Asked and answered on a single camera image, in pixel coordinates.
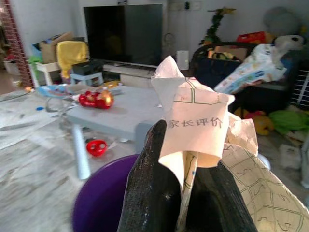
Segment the tv stand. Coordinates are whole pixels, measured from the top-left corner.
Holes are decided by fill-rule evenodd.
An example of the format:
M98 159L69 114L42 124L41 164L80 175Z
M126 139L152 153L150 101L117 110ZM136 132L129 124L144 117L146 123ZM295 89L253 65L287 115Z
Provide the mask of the tv stand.
M120 74L120 81L125 86L152 88L151 77L155 74L155 68L135 65L114 66L108 63L103 65L103 70Z

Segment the red toy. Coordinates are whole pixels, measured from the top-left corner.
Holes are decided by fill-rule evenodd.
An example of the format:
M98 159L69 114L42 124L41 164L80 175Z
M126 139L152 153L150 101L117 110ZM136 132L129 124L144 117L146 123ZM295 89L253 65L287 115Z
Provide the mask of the red toy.
M84 94L79 96L78 101L82 106L109 109L114 99L112 93L105 89L102 92L90 92L87 90Z
M86 146L87 151L95 157L102 156L107 148L107 143L104 140L93 140Z

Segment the yellow toy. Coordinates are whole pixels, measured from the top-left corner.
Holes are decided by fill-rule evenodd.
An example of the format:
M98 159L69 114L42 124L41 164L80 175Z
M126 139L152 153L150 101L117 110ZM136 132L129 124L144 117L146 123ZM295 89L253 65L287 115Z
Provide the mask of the yellow toy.
M235 115L241 117L241 108L238 108L235 112ZM243 110L243 117L245 119L252 118L255 131L259 135L268 135L269 131L275 129L274 123L266 116L266 113L263 111L256 111L250 113L247 110Z

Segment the white speaker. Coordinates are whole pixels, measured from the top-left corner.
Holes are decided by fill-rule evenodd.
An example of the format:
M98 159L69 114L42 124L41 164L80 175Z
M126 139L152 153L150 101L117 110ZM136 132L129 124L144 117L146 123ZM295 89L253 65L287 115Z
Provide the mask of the white speaker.
M177 51L177 66L180 70L189 69L189 51Z

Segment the wall outlet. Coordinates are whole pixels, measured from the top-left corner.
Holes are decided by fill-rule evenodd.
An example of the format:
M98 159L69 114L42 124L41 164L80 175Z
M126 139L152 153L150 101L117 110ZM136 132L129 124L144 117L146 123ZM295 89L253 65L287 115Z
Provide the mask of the wall outlet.
M182 2L172 2L169 4L169 10L170 11L181 11L183 9L183 3Z
M191 3L191 10L192 11L199 11L202 8L201 1L194 1Z

